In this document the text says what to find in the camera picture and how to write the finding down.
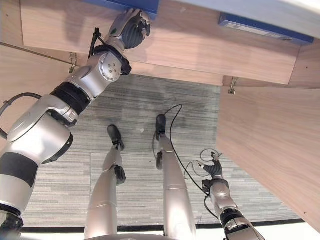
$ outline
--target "silver robot leg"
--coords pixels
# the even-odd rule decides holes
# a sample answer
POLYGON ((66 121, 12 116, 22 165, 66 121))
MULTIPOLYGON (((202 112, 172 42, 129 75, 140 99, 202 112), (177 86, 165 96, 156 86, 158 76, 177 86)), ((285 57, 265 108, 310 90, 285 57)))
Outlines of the silver robot leg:
POLYGON ((164 234, 175 240, 196 239, 196 224, 187 185, 170 139, 160 134, 163 168, 164 234))
POLYGON ((114 145, 106 156, 88 207, 84 239, 118 232, 117 218, 117 175, 116 168, 122 169, 120 150, 114 145))

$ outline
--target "metal hinge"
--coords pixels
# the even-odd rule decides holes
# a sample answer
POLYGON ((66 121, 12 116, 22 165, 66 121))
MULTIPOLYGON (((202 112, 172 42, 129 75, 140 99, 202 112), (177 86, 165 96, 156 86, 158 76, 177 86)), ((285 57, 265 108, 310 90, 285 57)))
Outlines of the metal hinge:
POLYGON ((228 94, 233 94, 233 95, 236 94, 235 86, 238 80, 239 80, 238 77, 235 77, 235 76, 232 77, 232 82, 231 82, 228 94))

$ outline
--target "cable plug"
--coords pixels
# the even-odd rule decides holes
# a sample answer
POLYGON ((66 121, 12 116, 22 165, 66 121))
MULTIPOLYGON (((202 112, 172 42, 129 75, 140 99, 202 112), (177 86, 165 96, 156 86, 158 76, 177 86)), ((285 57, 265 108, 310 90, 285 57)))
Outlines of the cable plug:
POLYGON ((205 165, 204 164, 201 164, 200 162, 197 164, 198 167, 204 169, 205 165))

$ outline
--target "black rubber joint cover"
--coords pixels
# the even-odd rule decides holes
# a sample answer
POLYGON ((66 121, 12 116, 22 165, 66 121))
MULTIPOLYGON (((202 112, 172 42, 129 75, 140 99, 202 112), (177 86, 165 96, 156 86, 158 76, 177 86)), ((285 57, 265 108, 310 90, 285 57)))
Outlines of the black rubber joint cover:
POLYGON ((78 115, 90 104, 87 94, 67 81, 57 86, 50 94, 68 104, 78 115))

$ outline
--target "robotic arm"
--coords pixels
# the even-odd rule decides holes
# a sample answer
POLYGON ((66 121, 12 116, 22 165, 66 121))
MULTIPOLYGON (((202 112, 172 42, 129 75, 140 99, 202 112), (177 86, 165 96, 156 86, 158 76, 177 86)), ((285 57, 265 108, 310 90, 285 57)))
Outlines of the robotic arm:
POLYGON ((239 210, 230 196, 229 183, 223 177, 219 156, 211 153, 214 165, 202 165, 212 179, 202 181, 203 190, 207 192, 214 206, 214 214, 220 221, 226 238, 224 240, 265 240, 239 210))
MULTIPOLYGON (((1 137, 7 140, 0 153, 0 235, 22 228, 21 215, 39 166, 56 161, 70 148, 73 135, 69 128, 109 84, 130 73, 124 52, 140 45, 149 34, 149 18, 139 9, 119 15, 104 41, 96 28, 87 66, 70 74, 50 94, 38 96, 41 98, 8 134, 0 129, 1 137), (103 45, 95 47, 97 38, 103 45)), ((37 97, 30 93, 22 96, 37 97)), ((4 102, 0 115, 19 97, 4 102)))

